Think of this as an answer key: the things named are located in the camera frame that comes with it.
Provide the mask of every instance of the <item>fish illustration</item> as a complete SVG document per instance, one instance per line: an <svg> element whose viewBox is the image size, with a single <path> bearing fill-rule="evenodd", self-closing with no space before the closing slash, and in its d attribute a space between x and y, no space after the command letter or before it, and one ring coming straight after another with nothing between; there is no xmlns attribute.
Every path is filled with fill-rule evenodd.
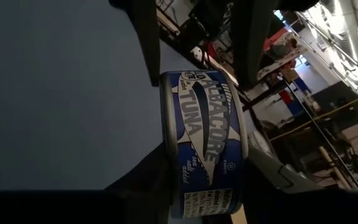
<svg viewBox="0 0 358 224"><path fill-rule="evenodd" d="M182 72L172 92L178 93L185 125L185 133L178 143L191 142L211 185L227 140L240 140L239 133L230 127L232 95L229 86L203 72Z"/></svg>

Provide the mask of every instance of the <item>blue label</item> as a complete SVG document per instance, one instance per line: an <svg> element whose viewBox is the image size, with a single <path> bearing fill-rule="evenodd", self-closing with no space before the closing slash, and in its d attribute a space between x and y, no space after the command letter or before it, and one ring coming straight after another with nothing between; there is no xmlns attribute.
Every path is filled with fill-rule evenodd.
<svg viewBox="0 0 358 224"><path fill-rule="evenodd" d="M243 156L229 85L218 71L168 75L181 167L180 213L183 217L230 213L242 187Z"/></svg>

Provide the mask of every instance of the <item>dark surface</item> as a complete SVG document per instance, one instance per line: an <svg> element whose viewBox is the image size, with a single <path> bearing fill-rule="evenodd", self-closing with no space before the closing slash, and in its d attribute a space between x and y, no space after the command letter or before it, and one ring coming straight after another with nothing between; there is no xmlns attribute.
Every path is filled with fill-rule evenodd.
<svg viewBox="0 0 358 224"><path fill-rule="evenodd" d="M358 99L345 83L337 82L328 88L313 95L314 100L320 105L322 114ZM340 131L358 124L358 101L329 116L336 123Z"/></svg>
<svg viewBox="0 0 358 224"><path fill-rule="evenodd" d="M0 192L0 219L93 217L96 223L167 223L170 168L162 146L105 191ZM259 150L245 161L243 203L247 222L358 221L358 191L320 190ZM217 219L228 223L229 215Z"/></svg>
<svg viewBox="0 0 358 224"><path fill-rule="evenodd" d="M317 4L319 0L280 0L277 9L287 11L305 11Z"/></svg>

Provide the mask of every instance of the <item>red object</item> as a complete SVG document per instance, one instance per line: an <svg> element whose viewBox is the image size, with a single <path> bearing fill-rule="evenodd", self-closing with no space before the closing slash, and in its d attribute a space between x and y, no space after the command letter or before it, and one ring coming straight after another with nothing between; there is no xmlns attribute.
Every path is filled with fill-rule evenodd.
<svg viewBox="0 0 358 224"><path fill-rule="evenodd" d="M278 93L281 96L281 99L284 101L284 103L287 105L289 103L292 103L292 97L290 96L290 94L286 91L283 90L280 93Z"/></svg>
<svg viewBox="0 0 358 224"><path fill-rule="evenodd" d="M295 68L296 60L291 60L284 65L282 65L283 68Z"/></svg>
<svg viewBox="0 0 358 224"><path fill-rule="evenodd" d="M268 50L274 42L276 42L283 34L288 32L285 28L280 29L277 33L265 40L264 50Z"/></svg>
<svg viewBox="0 0 358 224"><path fill-rule="evenodd" d="M207 50L206 50L207 54L212 58L215 57L216 51L214 49L214 45L209 41L206 41L205 44L207 46Z"/></svg>

